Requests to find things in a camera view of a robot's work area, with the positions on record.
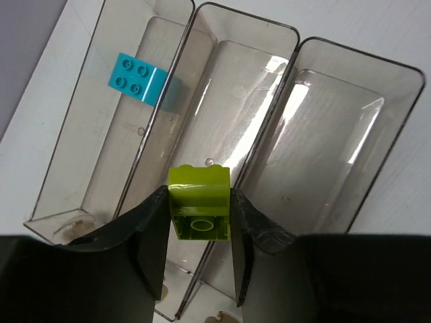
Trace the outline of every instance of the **green toy brick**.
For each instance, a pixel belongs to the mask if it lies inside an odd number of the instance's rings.
[[[170,216],[180,240],[230,239],[230,171],[220,165],[169,169]]]

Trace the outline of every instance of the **teal toy brick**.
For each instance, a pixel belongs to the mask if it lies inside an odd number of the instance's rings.
[[[167,76],[168,72],[163,69],[121,52],[108,85],[136,100],[155,106]],[[174,77],[171,81],[174,88],[169,92],[176,96],[178,90],[175,87],[179,88],[181,83],[180,79]],[[164,104],[167,107],[164,110],[170,110],[174,98],[169,98],[166,101],[169,101],[169,103]]]
[[[170,216],[180,240],[230,239],[230,170],[220,165],[169,169]]]

